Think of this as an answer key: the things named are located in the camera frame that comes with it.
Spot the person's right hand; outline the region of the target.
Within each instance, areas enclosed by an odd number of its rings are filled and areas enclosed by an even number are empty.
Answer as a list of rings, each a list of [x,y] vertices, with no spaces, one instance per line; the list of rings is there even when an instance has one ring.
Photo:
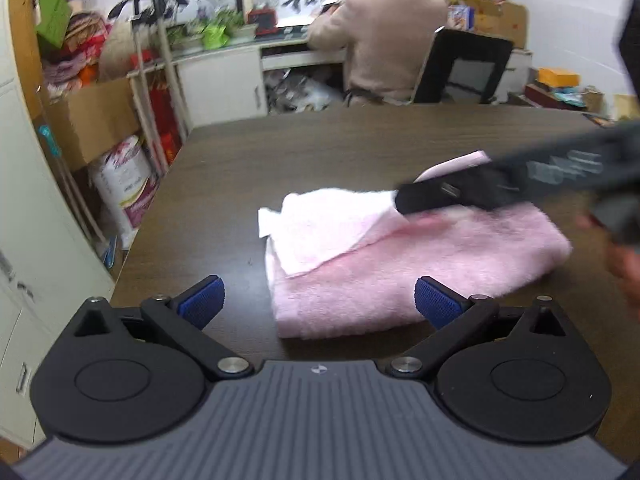
[[[631,247],[609,240],[605,245],[605,265],[617,280],[626,299],[628,309],[636,320],[639,318],[640,274],[639,254]]]

